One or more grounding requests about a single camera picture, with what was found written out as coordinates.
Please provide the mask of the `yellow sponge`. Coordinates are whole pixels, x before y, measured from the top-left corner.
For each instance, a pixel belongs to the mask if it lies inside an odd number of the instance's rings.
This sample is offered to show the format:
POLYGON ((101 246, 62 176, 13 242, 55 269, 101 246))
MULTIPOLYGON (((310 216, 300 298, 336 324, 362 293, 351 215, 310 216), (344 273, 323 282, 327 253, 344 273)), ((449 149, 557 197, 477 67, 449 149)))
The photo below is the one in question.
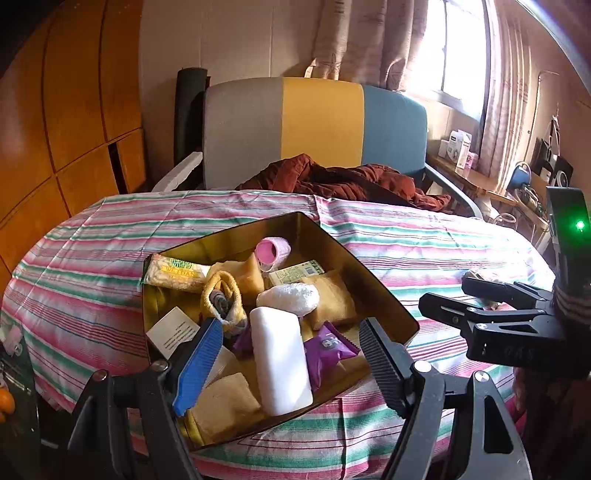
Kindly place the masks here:
POLYGON ((315 331, 320 330, 325 322, 341 325, 360 320, 356 303, 338 271, 304 277, 301 283, 315 286, 320 295, 318 307, 305 317, 315 331))
POLYGON ((209 384, 190 414, 205 445, 231 440, 264 418, 263 408, 242 373, 209 384))

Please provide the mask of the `white cardboard box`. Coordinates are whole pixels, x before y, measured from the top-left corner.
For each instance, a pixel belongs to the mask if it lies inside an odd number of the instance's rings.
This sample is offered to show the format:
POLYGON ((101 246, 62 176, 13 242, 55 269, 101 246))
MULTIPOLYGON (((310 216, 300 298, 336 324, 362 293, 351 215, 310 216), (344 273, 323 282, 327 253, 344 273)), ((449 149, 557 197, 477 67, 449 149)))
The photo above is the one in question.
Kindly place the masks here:
MULTIPOLYGON (((164 359, 169 360, 176 348, 181 343, 190 342, 197 335, 199 329, 197 323, 191 320, 179 307, 174 307, 158 320, 145 335, 158 353, 164 359)), ((219 378, 237 371, 238 359, 228 348, 222 346, 204 386, 207 387, 219 378)))

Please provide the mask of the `purple snack packet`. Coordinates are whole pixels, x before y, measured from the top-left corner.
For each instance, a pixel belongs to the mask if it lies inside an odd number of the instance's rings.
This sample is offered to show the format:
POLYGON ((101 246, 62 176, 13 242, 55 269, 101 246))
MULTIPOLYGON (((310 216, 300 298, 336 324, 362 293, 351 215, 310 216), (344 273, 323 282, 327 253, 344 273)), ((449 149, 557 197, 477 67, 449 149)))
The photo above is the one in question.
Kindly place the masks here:
POLYGON ((252 328, 250 326, 247 326, 245 330, 236 337, 231 350, 239 360, 252 356, 252 328))
POLYGON ((318 334, 304 342, 311 389, 320 389, 322 381, 339 362, 355 358, 360 351, 361 349, 342 335, 331 322, 323 323, 318 334))

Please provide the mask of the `green yellow snack bar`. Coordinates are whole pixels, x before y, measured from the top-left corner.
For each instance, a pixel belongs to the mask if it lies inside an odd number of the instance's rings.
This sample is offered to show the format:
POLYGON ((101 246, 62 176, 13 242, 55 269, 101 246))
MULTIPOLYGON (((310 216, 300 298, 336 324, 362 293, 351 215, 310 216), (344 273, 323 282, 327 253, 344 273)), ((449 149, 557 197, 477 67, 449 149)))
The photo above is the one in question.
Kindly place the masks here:
POLYGON ((211 267, 154 253, 149 257, 142 282, 146 285, 200 293, 211 267))

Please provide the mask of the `gold metal tin box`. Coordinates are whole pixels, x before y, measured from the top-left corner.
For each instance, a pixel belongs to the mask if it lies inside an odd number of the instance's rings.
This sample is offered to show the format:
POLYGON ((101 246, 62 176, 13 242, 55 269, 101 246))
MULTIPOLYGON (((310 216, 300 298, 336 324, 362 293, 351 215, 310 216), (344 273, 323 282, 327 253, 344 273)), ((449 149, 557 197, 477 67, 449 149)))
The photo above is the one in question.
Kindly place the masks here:
MULTIPOLYGON (((315 261, 325 271, 337 272, 356 304, 358 316, 376 318, 390 339, 408 344, 418 333, 418 322, 390 290, 345 246, 301 212, 231 227, 176 245, 162 254, 205 266, 225 261, 245 261, 256 249, 256 244, 266 237, 281 237, 290 244, 287 266, 315 261)), ((259 381, 253 355, 238 353, 214 376, 215 382, 228 383, 229 387, 223 391, 221 402, 235 403, 231 419, 225 420, 219 413, 214 413, 211 419, 206 418, 213 407, 212 391, 207 388, 179 424, 188 437, 191 450, 221 445, 301 417, 356 386, 369 373, 370 366, 363 354, 342 360, 322 381, 320 389, 312 394, 314 401, 311 405, 284 415, 271 416, 263 410, 245 410, 245 400, 260 397, 259 381)))

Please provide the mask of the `white foam block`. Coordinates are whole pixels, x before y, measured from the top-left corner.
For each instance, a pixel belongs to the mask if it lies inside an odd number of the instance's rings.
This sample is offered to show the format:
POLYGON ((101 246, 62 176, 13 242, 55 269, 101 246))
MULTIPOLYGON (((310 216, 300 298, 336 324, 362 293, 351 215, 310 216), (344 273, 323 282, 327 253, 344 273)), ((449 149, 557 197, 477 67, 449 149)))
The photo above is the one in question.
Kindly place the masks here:
POLYGON ((297 316, 256 307, 249 314, 249 323, 264 412, 281 416, 310 406, 314 396, 297 316))

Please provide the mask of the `green white medicine box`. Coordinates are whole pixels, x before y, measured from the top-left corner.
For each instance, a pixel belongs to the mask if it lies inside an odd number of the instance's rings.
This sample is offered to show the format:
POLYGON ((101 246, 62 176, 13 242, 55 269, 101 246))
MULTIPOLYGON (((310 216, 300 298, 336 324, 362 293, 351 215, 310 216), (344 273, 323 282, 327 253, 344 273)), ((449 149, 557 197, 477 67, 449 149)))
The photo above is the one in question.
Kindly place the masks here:
POLYGON ((297 265, 286 267, 280 270, 270 272, 269 280, 271 286, 279 286, 283 284, 297 283, 305 277, 315 275, 322 275, 325 270, 315 260, 308 260, 297 265))

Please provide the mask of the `pink hair roller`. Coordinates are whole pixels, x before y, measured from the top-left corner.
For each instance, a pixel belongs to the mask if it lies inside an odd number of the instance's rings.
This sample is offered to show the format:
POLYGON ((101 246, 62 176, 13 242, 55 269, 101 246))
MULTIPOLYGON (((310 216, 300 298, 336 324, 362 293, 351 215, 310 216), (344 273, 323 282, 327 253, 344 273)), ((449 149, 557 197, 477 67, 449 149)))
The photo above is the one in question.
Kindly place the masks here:
POLYGON ((291 247, 283 237, 266 237, 256 244, 254 255, 263 273, 280 269, 290 256, 291 247))

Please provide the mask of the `oranges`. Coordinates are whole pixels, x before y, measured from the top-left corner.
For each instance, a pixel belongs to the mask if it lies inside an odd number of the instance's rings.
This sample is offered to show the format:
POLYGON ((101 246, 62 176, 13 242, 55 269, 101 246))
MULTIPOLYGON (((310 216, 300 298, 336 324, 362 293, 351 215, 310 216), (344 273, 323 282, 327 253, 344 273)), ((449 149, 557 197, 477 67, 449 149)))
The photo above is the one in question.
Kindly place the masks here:
POLYGON ((15 399, 11 392, 4 387, 0 388, 0 423, 5 423, 10 415, 15 412, 15 399))

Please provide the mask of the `wooden side table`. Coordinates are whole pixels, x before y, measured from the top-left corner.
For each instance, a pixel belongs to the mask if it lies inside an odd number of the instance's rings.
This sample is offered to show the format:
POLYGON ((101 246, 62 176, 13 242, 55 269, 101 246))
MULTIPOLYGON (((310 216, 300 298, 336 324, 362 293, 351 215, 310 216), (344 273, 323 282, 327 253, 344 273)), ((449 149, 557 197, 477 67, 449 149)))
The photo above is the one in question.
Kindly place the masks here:
POLYGON ((457 170, 456 165, 439 156, 427 154, 427 163, 451 180, 459 182, 463 187, 473 191, 477 197, 486 196, 493 201, 509 206, 516 206, 517 200, 509 193, 499 194, 495 191, 495 183, 483 174, 472 170, 457 170))

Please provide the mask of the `blue bag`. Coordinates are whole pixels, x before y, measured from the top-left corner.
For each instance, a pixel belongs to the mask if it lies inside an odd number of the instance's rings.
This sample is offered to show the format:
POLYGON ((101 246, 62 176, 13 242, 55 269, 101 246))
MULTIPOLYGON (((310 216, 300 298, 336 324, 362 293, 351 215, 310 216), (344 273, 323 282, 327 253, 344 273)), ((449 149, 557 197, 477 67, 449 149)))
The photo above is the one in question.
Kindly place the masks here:
POLYGON ((513 192, 516 189, 522 188, 531 184, 531 168, 527 162, 519 162, 512 173, 507 190, 513 192))

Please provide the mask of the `striped pink green tablecloth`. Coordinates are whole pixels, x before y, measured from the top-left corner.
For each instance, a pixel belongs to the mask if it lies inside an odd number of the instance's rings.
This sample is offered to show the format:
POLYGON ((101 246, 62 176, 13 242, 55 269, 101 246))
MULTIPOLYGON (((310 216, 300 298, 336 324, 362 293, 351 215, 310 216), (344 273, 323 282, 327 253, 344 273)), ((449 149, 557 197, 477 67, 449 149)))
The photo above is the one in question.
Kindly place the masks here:
MULTIPOLYGON (((250 221, 300 211, 342 243, 411 313, 434 292, 461 298, 474 270, 544 289, 554 276, 514 230, 481 220, 276 192, 145 193, 105 198, 43 236, 15 268, 1 317, 23 327, 35 386, 71 411, 89 376, 147 364, 141 315, 144 259, 250 221)), ((402 423, 367 381, 293 421, 197 453, 223 479, 376 477, 402 423)))

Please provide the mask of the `white boxes on table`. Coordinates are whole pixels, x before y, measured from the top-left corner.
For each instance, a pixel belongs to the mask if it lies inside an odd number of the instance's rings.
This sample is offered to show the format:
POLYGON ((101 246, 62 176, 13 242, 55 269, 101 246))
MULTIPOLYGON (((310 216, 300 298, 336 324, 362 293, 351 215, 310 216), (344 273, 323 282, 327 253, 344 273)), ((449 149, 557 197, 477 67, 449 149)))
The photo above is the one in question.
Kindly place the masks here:
POLYGON ((438 155, 451 161, 457 170, 470 170, 478 155, 470 150, 472 134, 464 130, 453 130, 447 140, 440 141, 438 155))

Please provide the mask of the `rust red jacket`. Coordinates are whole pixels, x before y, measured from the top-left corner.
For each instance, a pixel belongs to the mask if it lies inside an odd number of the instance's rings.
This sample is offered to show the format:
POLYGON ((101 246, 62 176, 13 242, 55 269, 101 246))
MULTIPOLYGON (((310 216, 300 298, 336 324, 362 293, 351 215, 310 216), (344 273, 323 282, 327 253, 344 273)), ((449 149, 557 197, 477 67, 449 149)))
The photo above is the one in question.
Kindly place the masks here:
POLYGON ((238 189, 307 194, 433 212, 446 210, 451 202, 449 194, 428 195, 416 186, 413 178, 386 165, 324 167, 305 154, 270 163, 239 184, 238 189))

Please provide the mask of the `wooden wardrobe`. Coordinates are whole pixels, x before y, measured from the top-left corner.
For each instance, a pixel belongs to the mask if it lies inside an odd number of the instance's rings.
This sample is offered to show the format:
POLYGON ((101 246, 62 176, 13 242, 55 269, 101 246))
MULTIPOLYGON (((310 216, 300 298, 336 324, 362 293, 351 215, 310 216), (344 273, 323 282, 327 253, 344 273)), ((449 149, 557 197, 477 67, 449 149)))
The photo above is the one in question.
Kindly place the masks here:
POLYGON ((1 284, 62 221, 148 184, 140 1, 62 1, 1 77, 1 284))

